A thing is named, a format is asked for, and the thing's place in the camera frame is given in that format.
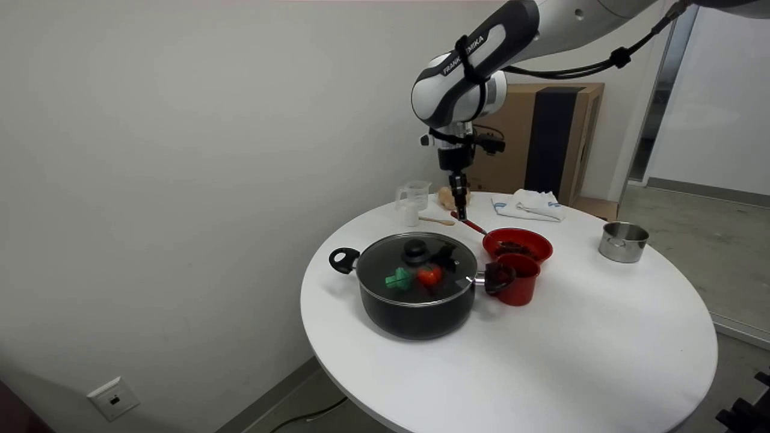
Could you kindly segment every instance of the metal bowl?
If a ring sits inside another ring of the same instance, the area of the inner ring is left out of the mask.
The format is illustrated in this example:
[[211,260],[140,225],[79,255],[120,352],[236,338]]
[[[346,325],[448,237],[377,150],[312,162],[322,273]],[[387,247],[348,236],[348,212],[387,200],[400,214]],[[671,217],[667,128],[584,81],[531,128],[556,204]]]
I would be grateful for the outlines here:
[[629,221],[605,223],[605,236],[600,243],[600,253],[613,262],[639,262],[646,244],[650,239],[650,232]]

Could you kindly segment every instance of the white cloth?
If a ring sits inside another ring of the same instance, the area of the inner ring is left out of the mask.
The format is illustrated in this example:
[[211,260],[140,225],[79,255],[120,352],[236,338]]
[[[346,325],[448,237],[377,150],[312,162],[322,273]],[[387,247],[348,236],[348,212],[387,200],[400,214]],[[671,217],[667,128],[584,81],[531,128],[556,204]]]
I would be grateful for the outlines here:
[[553,191],[517,190],[516,195],[494,195],[490,206],[510,218],[560,221],[560,204]]

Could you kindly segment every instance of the black pot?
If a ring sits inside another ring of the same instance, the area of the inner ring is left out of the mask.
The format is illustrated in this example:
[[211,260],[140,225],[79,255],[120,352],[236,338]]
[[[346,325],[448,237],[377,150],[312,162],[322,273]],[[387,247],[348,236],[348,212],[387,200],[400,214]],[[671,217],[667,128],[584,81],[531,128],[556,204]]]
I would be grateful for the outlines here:
[[356,268],[369,318],[404,338],[435,338],[459,328],[475,306],[475,286],[490,293],[510,284],[495,267],[478,275],[475,253],[440,232],[390,236],[363,253],[340,247],[329,263]]

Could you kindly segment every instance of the red cup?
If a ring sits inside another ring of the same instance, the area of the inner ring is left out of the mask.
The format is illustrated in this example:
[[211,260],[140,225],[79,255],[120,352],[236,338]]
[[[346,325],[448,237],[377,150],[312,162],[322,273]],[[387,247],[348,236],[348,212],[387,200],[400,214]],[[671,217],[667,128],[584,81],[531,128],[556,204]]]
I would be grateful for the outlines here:
[[508,306],[528,306],[534,295],[538,263],[528,255],[500,255],[495,262],[516,271],[516,281],[508,284],[499,298]]
[[488,230],[483,236],[483,249],[490,260],[517,253],[529,255],[536,263],[553,255],[553,244],[544,236],[523,229]]

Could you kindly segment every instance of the gray floor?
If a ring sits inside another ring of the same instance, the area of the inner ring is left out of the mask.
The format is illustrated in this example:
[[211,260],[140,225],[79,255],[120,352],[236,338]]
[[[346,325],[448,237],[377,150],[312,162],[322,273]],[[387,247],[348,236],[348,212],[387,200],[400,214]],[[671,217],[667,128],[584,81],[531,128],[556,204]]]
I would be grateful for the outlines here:
[[653,232],[719,325],[770,340],[770,206],[630,185],[620,218]]
[[[719,336],[719,368],[709,395],[702,399],[697,410],[682,426],[676,433],[725,433],[714,416],[719,408],[729,408],[739,396],[755,401],[762,391],[762,384],[754,380],[757,370],[770,368],[770,350],[743,344],[732,336]],[[341,391],[324,376],[319,368],[310,376],[287,395],[271,410],[263,413],[244,433],[270,433],[270,428],[282,420],[322,408],[336,401]],[[369,417],[351,401],[344,405],[317,416],[306,422],[287,426],[282,433],[387,433],[377,420]]]

